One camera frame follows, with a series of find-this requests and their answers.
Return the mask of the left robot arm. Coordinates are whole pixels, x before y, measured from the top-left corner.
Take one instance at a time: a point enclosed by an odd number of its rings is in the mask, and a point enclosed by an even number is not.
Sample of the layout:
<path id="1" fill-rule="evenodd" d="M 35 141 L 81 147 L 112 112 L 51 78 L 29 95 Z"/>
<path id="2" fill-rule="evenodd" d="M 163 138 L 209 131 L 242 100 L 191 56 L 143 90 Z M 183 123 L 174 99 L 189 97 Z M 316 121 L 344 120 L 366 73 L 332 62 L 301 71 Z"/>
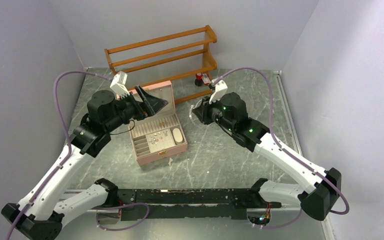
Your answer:
<path id="1" fill-rule="evenodd" d="M 111 133 L 122 125 L 154 116 L 167 100 L 136 86 L 132 93 L 116 99 L 109 90 L 95 92 L 87 103 L 88 112 L 68 137 L 60 156 L 40 182 L 18 203 L 7 203 L 1 214 L 11 224 L 9 233 L 18 230 L 31 240 L 53 240 L 69 222 L 93 208 L 119 207 L 118 187 L 101 178 L 88 189 L 61 200 L 73 175 L 95 158 L 111 141 Z"/>

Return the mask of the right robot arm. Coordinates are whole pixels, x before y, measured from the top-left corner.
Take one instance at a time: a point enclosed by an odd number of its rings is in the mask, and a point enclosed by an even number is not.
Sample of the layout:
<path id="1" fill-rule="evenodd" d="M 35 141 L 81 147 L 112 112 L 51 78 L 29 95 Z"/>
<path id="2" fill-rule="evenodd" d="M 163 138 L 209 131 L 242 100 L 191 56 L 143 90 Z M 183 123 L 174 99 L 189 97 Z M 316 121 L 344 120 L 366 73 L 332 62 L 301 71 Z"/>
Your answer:
<path id="1" fill-rule="evenodd" d="M 267 126 L 248 116 L 246 103 L 237 93 L 227 93 L 215 102 L 204 97 L 190 111 L 202 124 L 217 124 L 238 145 L 270 160 L 296 181 L 287 184 L 267 180 L 250 193 L 255 207 L 267 202 L 299 206 L 317 221 L 333 213 L 340 198 L 341 172 L 318 166 L 284 145 Z"/>

